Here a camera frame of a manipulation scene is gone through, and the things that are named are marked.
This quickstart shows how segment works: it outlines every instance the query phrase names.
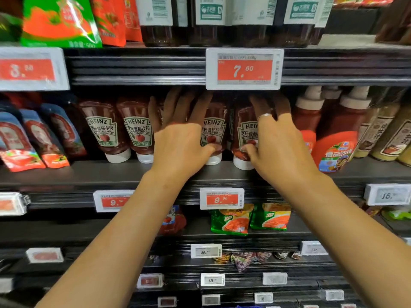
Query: hand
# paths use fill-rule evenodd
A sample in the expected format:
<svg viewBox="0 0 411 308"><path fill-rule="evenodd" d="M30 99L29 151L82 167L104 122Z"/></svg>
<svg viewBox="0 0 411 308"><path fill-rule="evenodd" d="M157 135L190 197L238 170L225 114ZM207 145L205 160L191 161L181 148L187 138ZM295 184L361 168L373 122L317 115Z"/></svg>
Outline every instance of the hand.
<svg viewBox="0 0 411 308"><path fill-rule="evenodd" d="M321 175L293 123L288 99L275 94L277 120L262 116L271 112L265 99L255 95L249 99L258 118L259 143L258 150L252 144L244 145L244 149L260 176L282 194Z"/></svg>
<svg viewBox="0 0 411 308"><path fill-rule="evenodd" d="M213 93L205 91L188 117L195 92L188 91L181 96L180 92L180 87L173 87L167 94L163 121L154 97L150 98L148 113L155 140L151 171L156 172L159 177L184 184L203 167L216 150L221 149L221 145L200 145L204 116Z"/></svg>

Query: person's left hand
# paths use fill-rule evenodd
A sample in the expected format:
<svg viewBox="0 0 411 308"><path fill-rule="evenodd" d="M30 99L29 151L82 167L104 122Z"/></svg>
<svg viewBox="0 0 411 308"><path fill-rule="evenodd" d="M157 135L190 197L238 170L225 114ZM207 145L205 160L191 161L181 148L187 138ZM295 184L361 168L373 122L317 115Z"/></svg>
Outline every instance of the person's left hand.
<svg viewBox="0 0 411 308"><path fill-rule="evenodd" d="M197 173L221 145L200 145L201 128L213 93L205 91L189 115L194 91L180 95L181 88L173 87L164 102L163 121L159 116L156 99L148 106L150 123L154 130L154 163L151 171L157 176L184 184Z"/></svg>

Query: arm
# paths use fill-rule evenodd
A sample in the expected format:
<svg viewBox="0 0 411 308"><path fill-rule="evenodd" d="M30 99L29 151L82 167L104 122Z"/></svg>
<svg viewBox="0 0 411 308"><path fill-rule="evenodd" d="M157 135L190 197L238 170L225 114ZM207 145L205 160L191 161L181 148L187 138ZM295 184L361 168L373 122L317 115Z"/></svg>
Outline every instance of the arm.
<svg viewBox="0 0 411 308"><path fill-rule="evenodd" d="M167 95L163 123L155 99L151 99L150 121L155 132L151 169L126 205L37 308L114 308L128 304L151 245L178 193L219 148L215 144L201 147L198 140L212 94L206 92L199 98L189 123L184 123L194 94L188 92L176 104L179 92L173 88Z"/></svg>
<svg viewBox="0 0 411 308"><path fill-rule="evenodd" d="M270 112L264 99L250 100L257 117ZM406 305L411 248L317 170L292 122L288 100L277 97L275 109L277 121L259 118L258 151L245 146L258 173L293 206L370 308Z"/></svg>

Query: white price tag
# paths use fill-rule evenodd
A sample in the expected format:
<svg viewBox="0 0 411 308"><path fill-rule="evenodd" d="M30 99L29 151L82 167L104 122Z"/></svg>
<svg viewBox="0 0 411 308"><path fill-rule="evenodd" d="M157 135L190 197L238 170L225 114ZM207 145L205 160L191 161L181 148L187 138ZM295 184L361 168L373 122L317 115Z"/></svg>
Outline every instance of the white price tag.
<svg viewBox="0 0 411 308"><path fill-rule="evenodd" d="M201 286L224 286L226 285L225 274L201 274Z"/></svg>
<svg viewBox="0 0 411 308"><path fill-rule="evenodd" d="M10 293L13 290L13 278L0 278L0 294Z"/></svg>
<svg viewBox="0 0 411 308"><path fill-rule="evenodd" d="M221 305L220 294L202 295L201 303L203 306L219 306Z"/></svg>
<svg viewBox="0 0 411 308"><path fill-rule="evenodd" d="M280 89L284 50L278 48L208 48L208 90Z"/></svg>
<svg viewBox="0 0 411 308"><path fill-rule="evenodd" d="M96 211L119 212L133 193L134 190L97 190L93 193Z"/></svg>
<svg viewBox="0 0 411 308"><path fill-rule="evenodd" d="M326 291L326 301L343 301L344 291L343 290L325 290Z"/></svg>
<svg viewBox="0 0 411 308"><path fill-rule="evenodd" d="M69 90L59 47L0 47L0 91Z"/></svg>
<svg viewBox="0 0 411 308"><path fill-rule="evenodd" d="M256 304L274 303L274 296L271 292L254 293L254 303Z"/></svg>
<svg viewBox="0 0 411 308"><path fill-rule="evenodd" d="M263 285L286 285L286 272L263 272Z"/></svg>
<svg viewBox="0 0 411 308"><path fill-rule="evenodd" d="M200 209L242 209L244 188L200 188Z"/></svg>
<svg viewBox="0 0 411 308"><path fill-rule="evenodd" d="M27 213L28 195L19 192L0 192L0 216L20 216Z"/></svg>
<svg viewBox="0 0 411 308"><path fill-rule="evenodd" d="M303 256L328 255L328 252L321 245L320 241L301 241L301 255Z"/></svg>
<svg viewBox="0 0 411 308"><path fill-rule="evenodd" d="M191 258L221 257L223 246L221 244L192 244Z"/></svg>
<svg viewBox="0 0 411 308"><path fill-rule="evenodd" d="M64 261L60 248L29 248L26 251L26 255L30 264Z"/></svg>
<svg viewBox="0 0 411 308"><path fill-rule="evenodd" d="M152 289L157 287L163 287L164 275L162 274L141 274L138 277L137 288L138 289Z"/></svg>
<svg viewBox="0 0 411 308"><path fill-rule="evenodd" d="M405 240L405 243L411 246L411 238L403 238Z"/></svg>
<svg viewBox="0 0 411 308"><path fill-rule="evenodd" d="M157 307L177 307L177 297L175 296L163 296L157 297Z"/></svg>
<svg viewBox="0 0 411 308"><path fill-rule="evenodd" d="M367 184L364 199L367 205L409 205L411 184Z"/></svg>

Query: person's right hand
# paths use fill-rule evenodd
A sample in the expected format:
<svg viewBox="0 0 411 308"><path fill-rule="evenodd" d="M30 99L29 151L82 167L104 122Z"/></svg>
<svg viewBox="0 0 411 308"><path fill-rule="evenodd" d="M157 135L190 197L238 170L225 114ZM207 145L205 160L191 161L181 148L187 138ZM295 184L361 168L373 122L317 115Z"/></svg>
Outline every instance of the person's right hand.
<svg viewBox="0 0 411 308"><path fill-rule="evenodd" d="M288 99L280 93L275 94L274 104L277 120L270 113L267 101L260 96L251 95L250 101L258 119L258 149L244 145L251 163L271 186L280 193L294 190L296 184L303 184L319 175L303 139L291 118Z"/></svg>

